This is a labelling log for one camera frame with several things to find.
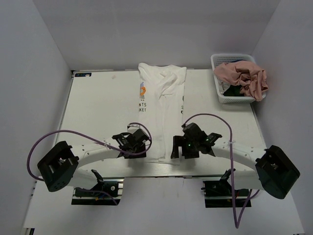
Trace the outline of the dark green t shirt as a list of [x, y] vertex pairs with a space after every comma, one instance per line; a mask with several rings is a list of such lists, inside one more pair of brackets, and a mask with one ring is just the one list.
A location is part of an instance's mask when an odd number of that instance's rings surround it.
[[230, 85], [230, 87], [223, 93], [224, 96], [234, 96], [234, 97], [240, 97], [244, 96], [244, 94], [240, 93], [242, 86], [233, 86]]

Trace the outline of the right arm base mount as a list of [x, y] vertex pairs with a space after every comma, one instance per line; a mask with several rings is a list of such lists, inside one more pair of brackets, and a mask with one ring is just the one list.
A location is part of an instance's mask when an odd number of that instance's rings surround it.
[[[232, 187], [227, 181], [230, 179], [230, 169], [218, 180], [203, 181], [201, 190], [204, 193], [206, 208], [231, 208], [232, 207]], [[242, 208], [248, 196], [248, 189], [235, 189], [235, 206]]]

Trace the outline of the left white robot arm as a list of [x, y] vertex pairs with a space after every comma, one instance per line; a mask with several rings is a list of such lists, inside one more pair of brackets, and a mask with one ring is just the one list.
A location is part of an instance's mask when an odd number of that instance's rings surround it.
[[39, 161], [37, 168], [48, 191], [56, 192], [66, 186], [94, 190], [102, 182], [95, 170], [82, 170], [85, 165], [118, 158], [145, 158], [146, 142], [151, 138], [142, 130], [120, 133], [103, 141], [69, 145], [61, 141]]

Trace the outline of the pink t shirt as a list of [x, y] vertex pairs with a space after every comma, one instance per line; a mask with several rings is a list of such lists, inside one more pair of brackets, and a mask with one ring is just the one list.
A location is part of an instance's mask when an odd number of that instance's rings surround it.
[[256, 101], [262, 101], [263, 94], [268, 90], [266, 71], [251, 61], [222, 63], [213, 70], [213, 73], [217, 77], [222, 95], [230, 85], [242, 86], [240, 93]]

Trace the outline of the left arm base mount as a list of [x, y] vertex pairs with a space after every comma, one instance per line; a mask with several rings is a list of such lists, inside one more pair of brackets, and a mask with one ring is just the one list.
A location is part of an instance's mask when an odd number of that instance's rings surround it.
[[105, 180], [96, 170], [91, 175], [97, 181], [91, 189], [75, 188], [71, 200], [72, 205], [83, 206], [117, 206], [123, 192], [123, 180]]

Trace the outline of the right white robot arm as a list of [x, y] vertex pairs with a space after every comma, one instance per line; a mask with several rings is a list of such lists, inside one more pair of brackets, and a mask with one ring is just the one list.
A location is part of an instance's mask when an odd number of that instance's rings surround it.
[[200, 154], [233, 160], [247, 170], [227, 170], [222, 179], [235, 189], [263, 190], [277, 199], [284, 199], [300, 177], [300, 171], [284, 153], [272, 145], [268, 149], [231, 143], [217, 133], [206, 134], [195, 123], [183, 126], [183, 135], [173, 137], [171, 159], [183, 156], [198, 158]]

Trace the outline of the white printed t shirt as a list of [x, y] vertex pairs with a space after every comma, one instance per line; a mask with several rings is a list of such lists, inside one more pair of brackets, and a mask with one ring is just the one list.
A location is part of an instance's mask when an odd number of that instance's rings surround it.
[[171, 159], [173, 137], [182, 135], [186, 67], [138, 65], [140, 73], [139, 122], [150, 131], [152, 146], [147, 162], [179, 165]]

